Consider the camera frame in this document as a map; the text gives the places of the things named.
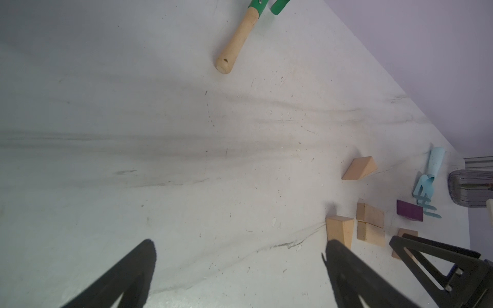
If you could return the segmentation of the wooden triangle block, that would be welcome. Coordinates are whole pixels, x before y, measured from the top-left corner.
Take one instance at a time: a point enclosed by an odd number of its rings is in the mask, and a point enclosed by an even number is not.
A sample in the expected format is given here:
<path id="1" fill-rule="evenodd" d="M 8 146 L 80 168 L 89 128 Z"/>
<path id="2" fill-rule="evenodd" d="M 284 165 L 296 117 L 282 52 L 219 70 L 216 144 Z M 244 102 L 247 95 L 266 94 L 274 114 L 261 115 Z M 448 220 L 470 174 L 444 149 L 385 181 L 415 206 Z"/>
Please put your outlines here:
<path id="1" fill-rule="evenodd" d="M 360 180 L 375 171 L 377 171 L 377 164 L 373 157 L 355 158 L 343 175 L 342 180 Z"/>
<path id="2" fill-rule="evenodd" d="M 410 230 L 410 229 L 405 229 L 405 228 L 400 228 L 397 235 L 399 237 L 402 237 L 405 234 L 409 234 L 409 235 L 412 235 L 412 236 L 418 236 L 419 235 L 419 233 L 417 231 Z M 405 248 L 404 251 L 409 255 L 410 258 L 412 258 L 414 261 L 416 261 L 416 258 L 412 255 L 412 253 L 407 248 Z M 397 254 L 397 252 L 395 250 L 392 251 L 392 257 L 394 259 L 401 260 L 401 257 Z"/>
<path id="3" fill-rule="evenodd" d="M 327 217 L 327 240 L 340 241 L 346 248 L 351 249 L 353 242 L 354 222 L 354 218 L 348 218 L 344 216 Z"/>

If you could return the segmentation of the wooden rectangular block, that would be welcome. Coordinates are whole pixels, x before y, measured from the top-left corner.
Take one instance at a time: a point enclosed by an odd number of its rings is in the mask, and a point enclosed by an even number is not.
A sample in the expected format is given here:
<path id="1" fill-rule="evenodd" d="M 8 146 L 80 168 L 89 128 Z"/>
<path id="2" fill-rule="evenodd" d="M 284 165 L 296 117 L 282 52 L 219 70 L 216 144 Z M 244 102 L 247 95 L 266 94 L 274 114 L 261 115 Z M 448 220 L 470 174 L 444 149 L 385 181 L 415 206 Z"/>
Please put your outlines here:
<path id="1" fill-rule="evenodd" d="M 366 243 L 384 247 L 386 245 L 385 231 L 370 223 L 358 221 L 357 239 Z"/>
<path id="2" fill-rule="evenodd" d="M 378 228 L 384 228 L 385 213 L 369 204 L 358 202 L 356 219 L 359 222 L 365 222 Z"/>

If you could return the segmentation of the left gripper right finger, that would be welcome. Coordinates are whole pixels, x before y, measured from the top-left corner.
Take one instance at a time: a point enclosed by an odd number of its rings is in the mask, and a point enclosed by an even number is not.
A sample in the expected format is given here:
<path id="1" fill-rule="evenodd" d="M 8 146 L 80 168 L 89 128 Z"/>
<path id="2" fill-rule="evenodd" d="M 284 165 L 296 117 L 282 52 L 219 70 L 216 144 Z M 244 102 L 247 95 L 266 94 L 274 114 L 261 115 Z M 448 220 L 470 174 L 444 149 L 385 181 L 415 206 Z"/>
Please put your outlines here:
<path id="1" fill-rule="evenodd" d="M 417 307 L 337 240 L 322 255 L 338 307 Z"/>

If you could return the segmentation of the purple block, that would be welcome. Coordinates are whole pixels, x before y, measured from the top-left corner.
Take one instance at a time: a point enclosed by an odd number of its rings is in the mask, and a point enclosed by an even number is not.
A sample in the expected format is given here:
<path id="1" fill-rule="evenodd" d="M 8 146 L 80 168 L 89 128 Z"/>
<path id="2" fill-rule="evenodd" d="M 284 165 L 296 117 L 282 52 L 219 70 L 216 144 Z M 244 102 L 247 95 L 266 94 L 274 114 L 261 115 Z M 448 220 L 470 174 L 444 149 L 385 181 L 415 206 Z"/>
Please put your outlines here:
<path id="1" fill-rule="evenodd" d="M 415 222 L 424 221 L 424 210 L 422 207 L 402 200 L 396 201 L 396 213 L 403 218 Z"/>

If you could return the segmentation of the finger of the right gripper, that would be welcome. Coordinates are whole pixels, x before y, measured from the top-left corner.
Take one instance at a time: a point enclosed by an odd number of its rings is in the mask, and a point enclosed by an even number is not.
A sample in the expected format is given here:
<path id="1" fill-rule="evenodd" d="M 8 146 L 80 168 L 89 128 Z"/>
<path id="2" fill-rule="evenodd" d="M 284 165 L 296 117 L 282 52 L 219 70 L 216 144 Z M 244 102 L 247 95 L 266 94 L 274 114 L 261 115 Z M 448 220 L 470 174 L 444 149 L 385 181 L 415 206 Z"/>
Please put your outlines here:
<path id="1" fill-rule="evenodd" d="M 409 234 L 390 246 L 438 307 L 492 307 L 492 261 L 480 253 Z"/>

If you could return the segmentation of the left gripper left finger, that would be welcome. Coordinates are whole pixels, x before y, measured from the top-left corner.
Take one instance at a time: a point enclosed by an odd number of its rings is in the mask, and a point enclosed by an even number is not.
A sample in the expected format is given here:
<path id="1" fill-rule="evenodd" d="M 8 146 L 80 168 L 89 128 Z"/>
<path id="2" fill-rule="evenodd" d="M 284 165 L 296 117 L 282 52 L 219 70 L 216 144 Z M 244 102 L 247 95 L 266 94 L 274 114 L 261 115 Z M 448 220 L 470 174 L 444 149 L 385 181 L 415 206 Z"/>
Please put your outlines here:
<path id="1" fill-rule="evenodd" d="M 157 253 L 154 242 L 137 245 L 65 307 L 144 307 L 154 276 Z"/>

